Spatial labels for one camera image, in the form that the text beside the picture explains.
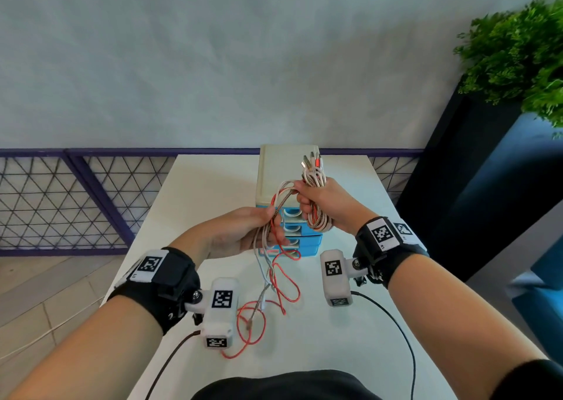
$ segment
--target tall planter box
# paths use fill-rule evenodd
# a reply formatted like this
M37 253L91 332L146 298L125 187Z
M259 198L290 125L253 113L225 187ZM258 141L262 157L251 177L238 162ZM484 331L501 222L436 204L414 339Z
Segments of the tall planter box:
M563 140L520 106L455 90L398 201L432 258L463 281L563 199Z

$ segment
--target tabletop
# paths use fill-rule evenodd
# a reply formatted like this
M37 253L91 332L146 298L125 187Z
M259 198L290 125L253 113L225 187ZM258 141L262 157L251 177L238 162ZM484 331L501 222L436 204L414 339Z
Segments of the tabletop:
M357 200L380 215L397 217L375 170L366 156L324 156L325 172L334 177ZM168 245L191 226L237 207L254 206L258 172L257 155L179 155L158 197L137 234L116 280L149 249ZM354 251L354 237L338 229L324 234L319 253L338 248L346 257ZM361 297L348 307L327 305L316 257L300 261L279 258L281 265L301 289L296 304L285 302L287 315L278 307L266 308L264 337L233 360L207 350L197 337L174 356L155 387L154 399L190 399L198 390L219 379L233 376L265 377L312 369L339 369L356 376L383 399L408 399L412 381L412 358L396 325L373 304ZM220 276L240 281L240 303L255 300L263 287L252 252L203 262L198 270L201 287L208 289ZM288 296L291 285L280 282ZM358 289L383 305L403 327L417 361L414 397L455 399L433 361L409 331L387 291L368 283ZM153 359L130 394L144 399L158 371L176 345L195 330L188 315L163 338ZM242 342L235 337L232 350Z

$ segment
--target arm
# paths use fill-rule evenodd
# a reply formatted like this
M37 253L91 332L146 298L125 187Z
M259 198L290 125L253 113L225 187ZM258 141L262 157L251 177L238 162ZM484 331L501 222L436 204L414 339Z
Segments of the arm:
M324 188L297 183L304 217L310 201L356 235L377 216L330 179ZM513 324L446 269L420 254L393 274L389 294L420 344L461 400L488 399L505 375L545 355Z
M243 207L194 226L170 246L188 254L199 268L208 257L250 248L257 227L273 213L272 207ZM279 216L275 223L270 240L277 236L287 245ZM162 329L151 313L128 297L113 297L39 363L9 400L125 399L161 339Z

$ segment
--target wire mesh panel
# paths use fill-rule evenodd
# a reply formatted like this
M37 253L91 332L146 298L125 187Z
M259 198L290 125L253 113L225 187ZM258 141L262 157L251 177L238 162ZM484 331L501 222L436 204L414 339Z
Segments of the wire mesh panel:
M0 251L127 246L65 161L0 157Z
M175 156L85 156L133 233L138 233Z
M393 204L397 204L398 198L405 189L414 167L418 163L418 157L411 156L377 156L371 157L370 161L377 172L377 176L383 183L389 198Z

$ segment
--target drawer handle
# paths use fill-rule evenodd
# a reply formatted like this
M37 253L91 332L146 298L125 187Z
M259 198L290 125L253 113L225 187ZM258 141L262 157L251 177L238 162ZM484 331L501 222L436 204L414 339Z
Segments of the drawer handle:
M299 225L284 225L283 229L287 233L297 233L301 227Z
M283 214L288 217L297 217L301 214L301 209L284 209Z

